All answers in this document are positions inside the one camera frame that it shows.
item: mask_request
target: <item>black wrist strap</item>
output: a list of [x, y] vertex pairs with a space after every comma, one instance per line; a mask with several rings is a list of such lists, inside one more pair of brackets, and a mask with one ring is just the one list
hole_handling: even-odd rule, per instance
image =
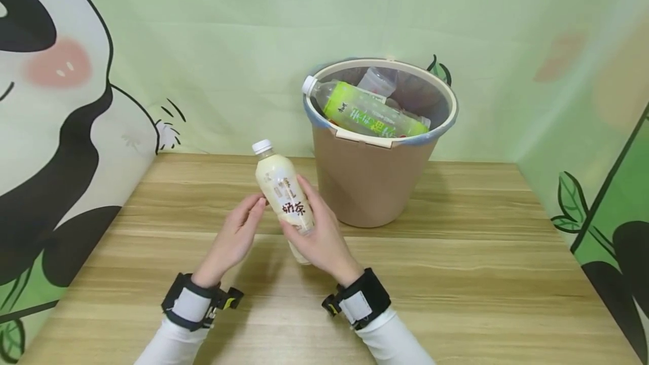
[[[236, 309], [243, 298], [243, 292], [230, 288], [227, 292], [221, 290], [221, 283], [215, 287], [205, 289], [192, 282], [192, 274], [178, 274], [171, 285], [167, 296], [162, 301], [162, 311], [167, 315], [170, 322], [189, 331], [196, 331], [200, 328], [210, 328], [214, 322], [217, 310]], [[174, 313], [174, 305], [183, 289], [197, 294], [200, 297], [210, 299], [210, 305], [200, 322], [191, 322]]]
[[367, 268], [348, 288], [337, 286], [338, 293], [329, 295], [322, 306], [334, 317], [343, 313], [355, 330], [362, 330], [383, 314], [392, 304], [379, 279]]

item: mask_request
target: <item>beige trash can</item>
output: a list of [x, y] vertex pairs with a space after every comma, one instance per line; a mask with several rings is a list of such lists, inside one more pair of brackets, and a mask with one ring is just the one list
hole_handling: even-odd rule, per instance
[[409, 112], [429, 118], [428, 133], [402, 139], [353, 133], [326, 120], [315, 100], [304, 96], [313, 126], [320, 193], [340, 221], [362, 228], [388, 224], [404, 211], [437, 140], [457, 117], [451, 88], [406, 63], [353, 59], [324, 67], [313, 76], [320, 82], [358, 84], [371, 66], [397, 71], [397, 90], [391, 97]]

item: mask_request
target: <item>bottle label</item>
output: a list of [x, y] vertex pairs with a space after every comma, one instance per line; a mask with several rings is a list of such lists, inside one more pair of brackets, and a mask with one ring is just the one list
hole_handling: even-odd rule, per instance
[[361, 88], [359, 88], [359, 87], [356, 87], [356, 89], [357, 89], [358, 91], [361, 91], [361, 92], [363, 92], [363, 93], [366, 93], [368, 96], [371, 96], [372, 99], [374, 99], [374, 100], [376, 100], [376, 101], [380, 101], [380, 102], [383, 103], [383, 104], [385, 104], [385, 102], [388, 101], [388, 98], [387, 98], [387, 97], [385, 97], [385, 96], [383, 96], [383, 95], [379, 95], [378, 93], [372, 93], [372, 92], [370, 92], [370, 91], [366, 91], [366, 89], [361, 89]]
[[[373, 93], [362, 91], [359, 88], [345, 83], [338, 82], [332, 91], [329, 101], [323, 108], [324, 114], [337, 125], [341, 127], [349, 127], [354, 124], [361, 125], [374, 133], [376, 136], [383, 138], [395, 138], [397, 136], [397, 123], [392, 118], [388, 117], [390, 110], [385, 110], [385, 100], [383, 97], [383, 105], [376, 104], [374, 101], [363, 101], [364, 94], [372, 96]], [[410, 135], [423, 134], [428, 129], [420, 122], [411, 120]]]
[[275, 168], [266, 172], [261, 182], [261, 191], [279, 219], [293, 225], [300, 234], [313, 229], [313, 212], [295, 174]]

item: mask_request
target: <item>white bottle cap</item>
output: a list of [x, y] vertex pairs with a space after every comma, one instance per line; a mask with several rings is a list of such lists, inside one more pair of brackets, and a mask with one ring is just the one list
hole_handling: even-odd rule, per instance
[[313, 78], [313, 76], [308, 75], [307, 78], [304, 79], [304, 83], [302, 84], [302, 93], [307, 96], [311, 96], [311, 91], [313, 90], [313, 87], [316, 83], [318, 83], [318, 80]]
[[254, 143], [252, 145], [252, 151], [255, 152], [255, 155], [259, 155], [264, 151], [270, 150], [273, 147], [273, 144], [270, 143], [270, 140], [261, 140], [259, 143]]

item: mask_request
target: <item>wooden table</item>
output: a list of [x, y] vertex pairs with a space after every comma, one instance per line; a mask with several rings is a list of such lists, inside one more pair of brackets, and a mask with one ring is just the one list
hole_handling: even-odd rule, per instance
[[[195, 268], [226, 213], [257, 191], [255, 164], [160, 156], [21, 365], [135, 361], [175, 275]], [[315, 182], [311, 159], [295, 164]], [[639, 364], [512, 164], [430, 163], [400, 219], [343, 231], [438, 364]], [[218, 315], [196, 364], [373, 363], [320, 307], [335, 282], [298, 266], [272, 212], [229, 285], [246, 297]]]

